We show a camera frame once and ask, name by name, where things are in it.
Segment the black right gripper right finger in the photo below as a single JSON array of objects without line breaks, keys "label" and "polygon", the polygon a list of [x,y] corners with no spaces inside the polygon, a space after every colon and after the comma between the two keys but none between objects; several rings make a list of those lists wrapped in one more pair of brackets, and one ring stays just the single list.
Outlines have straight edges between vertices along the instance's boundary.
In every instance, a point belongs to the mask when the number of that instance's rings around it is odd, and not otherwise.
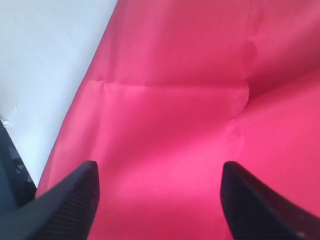
[{"label": "black right gripper right finger", "polygon": [[235,161],[223,165],[220,201],[235,240],[318,240],[320,219]]}]

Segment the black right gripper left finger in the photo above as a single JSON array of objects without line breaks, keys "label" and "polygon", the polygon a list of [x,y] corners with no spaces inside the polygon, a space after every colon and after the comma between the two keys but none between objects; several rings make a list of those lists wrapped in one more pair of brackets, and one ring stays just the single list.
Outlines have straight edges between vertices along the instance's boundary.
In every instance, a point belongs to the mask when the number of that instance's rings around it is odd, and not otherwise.
[{"label": "black right gripper left finger", "polygon": [[2,240],[86,240],[100,199],[95,161],[86,161],[40,197],[1,216]]}]

